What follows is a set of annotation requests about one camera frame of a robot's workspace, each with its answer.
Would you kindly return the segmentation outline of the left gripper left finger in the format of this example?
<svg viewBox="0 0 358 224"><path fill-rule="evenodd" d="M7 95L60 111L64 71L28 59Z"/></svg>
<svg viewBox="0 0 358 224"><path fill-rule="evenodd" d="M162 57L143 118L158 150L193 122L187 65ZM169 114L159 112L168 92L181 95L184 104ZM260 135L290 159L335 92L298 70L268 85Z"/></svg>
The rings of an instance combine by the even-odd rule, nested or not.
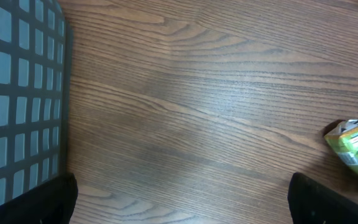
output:
<svg viewBox="0 0 358 224"><path fill-rule="evenodd" d="M75 176L59 175L1 205L0 224L67 224L77 197Z"/></svg>

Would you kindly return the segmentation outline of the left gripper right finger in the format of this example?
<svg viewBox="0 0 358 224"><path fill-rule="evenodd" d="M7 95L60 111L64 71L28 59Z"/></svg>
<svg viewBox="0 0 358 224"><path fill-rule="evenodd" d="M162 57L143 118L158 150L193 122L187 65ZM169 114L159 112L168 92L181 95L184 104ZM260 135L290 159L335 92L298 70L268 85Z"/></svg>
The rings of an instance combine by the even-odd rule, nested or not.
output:
<svg viewBox="0 0 358 224"><path fill-rule="evenodd" d="M358 224L358 204L296 172L288 188L294 224Z"/></svg>

